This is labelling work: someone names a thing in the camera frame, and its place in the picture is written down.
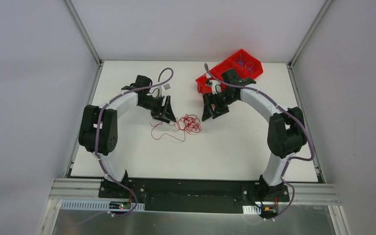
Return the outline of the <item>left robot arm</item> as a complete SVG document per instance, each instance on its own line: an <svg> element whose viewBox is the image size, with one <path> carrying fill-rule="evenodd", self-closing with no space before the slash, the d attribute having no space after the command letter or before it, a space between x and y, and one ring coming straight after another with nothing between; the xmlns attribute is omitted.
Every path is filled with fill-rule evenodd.
<svg viewBox="0 0 376 235"><path fill-rule="evenodd" d="M168 80L153 84L146 76L122 87L120 92L100 106L87 105L83 110L78 142L98 161L104 179L113 182L111 192L118 198L129 194L130 185L123 181L126 176L124 160L118 154L118 119L134 107L150 111L154 120L176 122L171 107L171 97L163 92L169 89Z"/></svg>

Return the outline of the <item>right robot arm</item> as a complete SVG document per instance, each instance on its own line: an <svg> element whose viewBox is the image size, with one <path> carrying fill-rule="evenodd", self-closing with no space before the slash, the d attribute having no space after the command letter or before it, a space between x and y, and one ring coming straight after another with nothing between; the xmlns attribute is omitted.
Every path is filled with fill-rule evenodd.
<svg viewBox="0 0 376 235"><path fill-rule="evenodd" d="M257 195L260 199L272 200L281 194L285 185L282 174L287 160L307 143L303 112L299 107L283 108L264 93L255 80L240 78L234 69L224 72L222 78L218 80L210 71L206 72L206 85L211 92L202 95L204 109L201 120L220 117L229 112L230 104L242 101L267 121L270 157L259 177Z"/></svg>

